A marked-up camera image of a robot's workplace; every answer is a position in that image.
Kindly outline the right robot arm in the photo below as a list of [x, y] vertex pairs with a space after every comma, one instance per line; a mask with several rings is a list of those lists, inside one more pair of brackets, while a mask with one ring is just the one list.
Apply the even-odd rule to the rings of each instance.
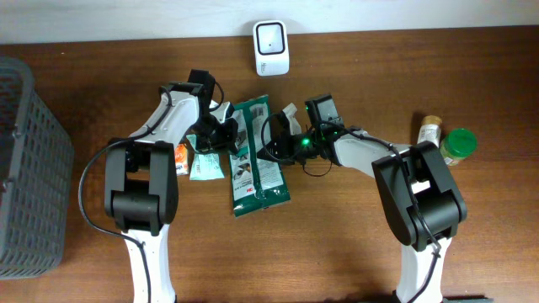
[[446, 252], [467, 207], [438, 147], [423, 141], [394, 144], [345, 126], [329, 94], [305, 102], [310, 126], [303, 130], [289, 104], [275, 114], [283, 131], [273, 137], [265, 120], [260, 159], [283, 165], [321, 157], [374, 178], [392, 234], [401, 244], [401, 272], [395, 302], [442, 302]]

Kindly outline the small orange box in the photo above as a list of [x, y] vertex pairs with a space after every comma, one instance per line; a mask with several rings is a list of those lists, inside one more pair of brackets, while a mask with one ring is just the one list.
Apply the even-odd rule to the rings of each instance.
[[178, 144], [174, 150], [174, 161], [176, 174], [189, 174], [189, 150], [185, 144]]

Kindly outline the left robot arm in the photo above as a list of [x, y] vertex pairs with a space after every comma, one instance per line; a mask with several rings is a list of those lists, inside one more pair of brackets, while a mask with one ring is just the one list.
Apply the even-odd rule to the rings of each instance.
[[192, 133], [198, 152], [238, 151], [233, 106], [214, 102], [218, 87], [208, 71], [191, 70], [187, 81], [159, 88], [159, 105], [139, 130], [109, 143], [104, 208], [126, 244], [136, 302], [177, 300], [168, 260], [179, 205], [175, 149]]

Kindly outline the white tube with gold cap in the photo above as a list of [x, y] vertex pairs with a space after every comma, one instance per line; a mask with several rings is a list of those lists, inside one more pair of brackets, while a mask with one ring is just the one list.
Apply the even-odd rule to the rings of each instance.
[[436, 115], [427, 115], [421, 121], [417, 143], [425, 141], [440, 146], [442, 119]]

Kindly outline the green 3M package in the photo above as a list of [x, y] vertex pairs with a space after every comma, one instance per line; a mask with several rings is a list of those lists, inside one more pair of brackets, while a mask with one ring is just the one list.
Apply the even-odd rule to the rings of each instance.
[[259, 159], [262, 143], [270, 138], [269, 97], [262, 95], [236, 104], [238, 154], [229, 157], [232, 177], [232, 212], [236, 217], [284, 204], [290, 192], [278, 163]]

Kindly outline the green lidded jar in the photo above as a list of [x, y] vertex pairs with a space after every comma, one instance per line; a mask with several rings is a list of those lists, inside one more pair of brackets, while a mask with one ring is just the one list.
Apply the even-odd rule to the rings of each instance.
[[456, 166], [478, 148], [478, 140], [470, 130], [452, 130], [440, 143], [440, 154], [447, 166]]

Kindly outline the mint green packet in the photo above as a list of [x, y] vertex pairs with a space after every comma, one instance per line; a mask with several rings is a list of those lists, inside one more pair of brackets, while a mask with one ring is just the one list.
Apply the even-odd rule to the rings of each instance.
[[199, 152], [196, 148], [195, 135], [187, 135], [186, 138], [195, 152], [189, 179], [191, 181], [207, 181], [224, 178], [219, 155]]

